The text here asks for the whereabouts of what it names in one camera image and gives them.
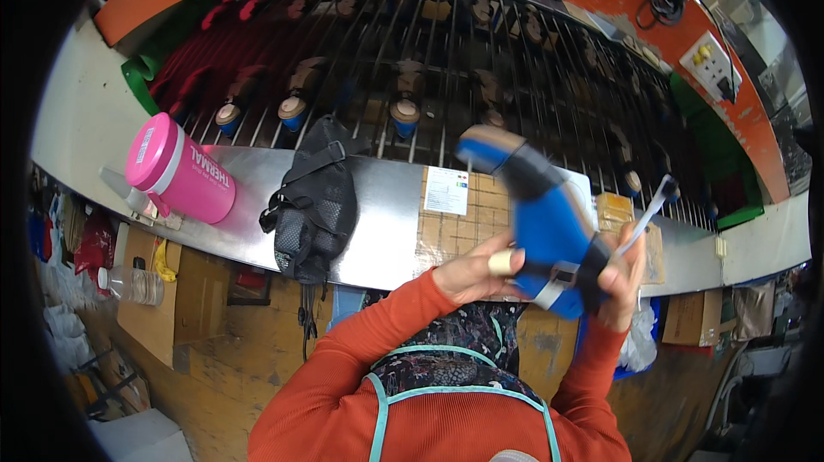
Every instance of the person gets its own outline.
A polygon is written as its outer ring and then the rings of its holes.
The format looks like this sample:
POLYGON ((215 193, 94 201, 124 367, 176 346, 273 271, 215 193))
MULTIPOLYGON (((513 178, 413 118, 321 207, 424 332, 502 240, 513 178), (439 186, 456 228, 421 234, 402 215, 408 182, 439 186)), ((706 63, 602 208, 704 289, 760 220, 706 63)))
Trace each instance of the person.
MULTIPOLYGON (((625 226, 621 239, 630 236, 625 226)), ((514 327, 526 305, 482 301, 517 294, 488 268, 511 240, 494 236, 386 297, 367 292, 263 410, 249 460, 631 460, 606 394, 637 303, 644 235, 625 266, 599 275, 608 298, 551 407, 517 376, 514 327)), ((523 261, 513 250, 512 273, 523 261)))

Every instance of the orange sleeve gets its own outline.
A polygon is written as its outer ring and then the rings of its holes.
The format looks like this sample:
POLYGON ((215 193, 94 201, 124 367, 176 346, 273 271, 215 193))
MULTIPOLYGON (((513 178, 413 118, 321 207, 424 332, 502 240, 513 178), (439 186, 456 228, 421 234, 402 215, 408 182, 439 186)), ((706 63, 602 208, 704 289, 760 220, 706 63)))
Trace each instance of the orange sleeve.
POLYGON ((369 366, 456 308, 429 269, 335 326, 254 424, 249 460, 303 459, 315 452, 316 433, 338 411, 339 401, 357 390, 369 366))
POLYGON ((612 331, 594 316, 589 317, 581 350, 552 398, 552 408, 572 424, 562 454, 583 454, 582 459, 587 460, 632 460, 606 402, 628 332, 612 331))

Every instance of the pink lid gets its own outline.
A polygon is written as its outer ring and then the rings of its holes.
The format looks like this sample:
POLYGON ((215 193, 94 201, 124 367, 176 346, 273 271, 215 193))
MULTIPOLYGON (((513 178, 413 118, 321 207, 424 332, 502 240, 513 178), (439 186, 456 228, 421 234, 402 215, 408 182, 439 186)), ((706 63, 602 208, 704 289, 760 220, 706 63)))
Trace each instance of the pink lid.
POLYGON ((141 191, 158 182, 175 150, 177 129, 165 112, 143 124, 126 156, 126 182, 141 191))

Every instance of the banana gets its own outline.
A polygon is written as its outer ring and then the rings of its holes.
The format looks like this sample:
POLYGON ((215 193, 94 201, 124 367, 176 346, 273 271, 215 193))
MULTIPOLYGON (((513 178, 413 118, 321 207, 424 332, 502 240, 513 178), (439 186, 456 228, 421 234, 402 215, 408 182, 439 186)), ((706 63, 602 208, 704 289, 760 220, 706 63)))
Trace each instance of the banana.
POLYGON ((155 270, 164 282, 174 282, 177 279, 177 272, 172 271, 166 265, 166 239, 159 243, 158 250, 155 252, 155 270))

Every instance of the teal apron trim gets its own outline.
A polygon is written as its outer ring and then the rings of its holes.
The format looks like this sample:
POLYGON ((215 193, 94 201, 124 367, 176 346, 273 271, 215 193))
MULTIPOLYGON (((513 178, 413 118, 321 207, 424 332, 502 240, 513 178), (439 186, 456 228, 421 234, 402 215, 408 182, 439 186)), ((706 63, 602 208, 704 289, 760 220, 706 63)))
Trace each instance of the teal apron trim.
POLYGON ((535 403, 535 401, 531 400, 525 395, 522 395, 514 390, 507 390, 507 389, 496 389, 495 387, 486 387, 484 385, 465 385, 463 387, 450 387, 450 386, 437 386, 437 387, 423 387, 421 389, 412 389, 412 390, 405 390, 397 395, 392 396, 391 398, 386 399, 386 403, 388 404, 395 404, 399 401, 403 401, 407 398, 413 398, 415 396, 420 395, 437 395, 437 394, 447 394, 447 393, 466 393, 466 392, 485 392, 490 395, 503 395, 509 396, 510 398, 520 399, 524 403, 528 403, 535 408, 535 410, 541 412, 543 410, 542 406, 535 403))
POLYGON ((552 426, 552 417, 550 417, 550 408, 546 406, 546 401, 541 399, 544 404, 544 425, 546 425, 546 435, 550 437, 550 453, 552 454, 553 462, 560 462, 561 452, 558 449, 558 438, 555 436, 555 427, 552 426))
POLYGON ((386 401, 386 391, 375 373, 369 373, 366 378, 372 382, 377 395, 377 422, 375 435, 372 437, 372 449, 369 451, 369 462, 380 462, 383 451, 383 437, 386 436, 386 418, 389 416, 389 403, 386 401))
POLYGON ((468 349, 466 347, 447 346, 447 345, 443 345, 443 344, 441 344, 441 345, 438 345, 438 344, 436 344, 436 345, 423 344, 423 345, 420 345, 420 346, 404 346, 404 347, 398 347, 397 349, 393 349, 392 351, 388 352, 386 354, 386 356, 381 358, 381 360, 379 360, 379 361, 375 362, 374 364, 372 364, 372 367, 370 367, 369 369, 372 370, 375 367, 377 367, 377 365, 380 364, 381 362, 383 362, 384 358, 386 358, 387 356, 399 355, 401 353, 411 353, 411 352, 417 352, 417 351, 451 351, 451 352, 455 352, 455 353, 463 353, 464 355, 474 356, 478 360, 482 361, 483 363, 489 364, 492 367, 495 367, 495 368, 498 367, 498 365, 496 365, 495 362, 492 362, 491 360, 489 360, 489 358, 487 356, 481 355, 479 352, 472 351, 471 349, 468 349))
POLYGON ((501 348, 495 354, 495 360, 498 360, 498 357, 501 355, 501 352, 503 351, 503 335, 501 334, 501 325, 498 323, 498 320, 492 315, 489 315, 489 318, 492 320, 492 325, 495 326, 495 335, 498 335, 498 342, 501 344, 501 348))

